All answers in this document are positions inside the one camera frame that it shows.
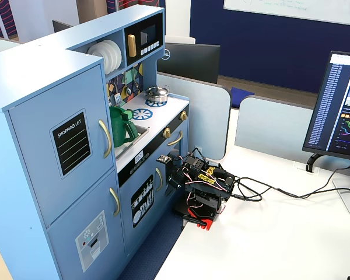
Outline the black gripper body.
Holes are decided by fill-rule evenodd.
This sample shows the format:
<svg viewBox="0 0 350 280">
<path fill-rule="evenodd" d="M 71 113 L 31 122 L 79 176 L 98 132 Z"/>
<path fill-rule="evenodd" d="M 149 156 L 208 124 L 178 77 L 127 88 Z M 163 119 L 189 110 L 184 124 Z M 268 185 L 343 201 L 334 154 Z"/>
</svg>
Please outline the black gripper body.
<svg viewBox="0 0 350 280">
<path fill-rule="evenodd" d="M 188 177 L 184 174 L 184 173 L 188 173 L 187 170 L 184 170 L 186 168 L 187 168 L 187 166 L 185 164 L 182 164 L 176 171 L 178 174 L 178 182 L 180 183 L 179 187 L 185 185 L 185 183 L 188 180 Z"/>
</svg>

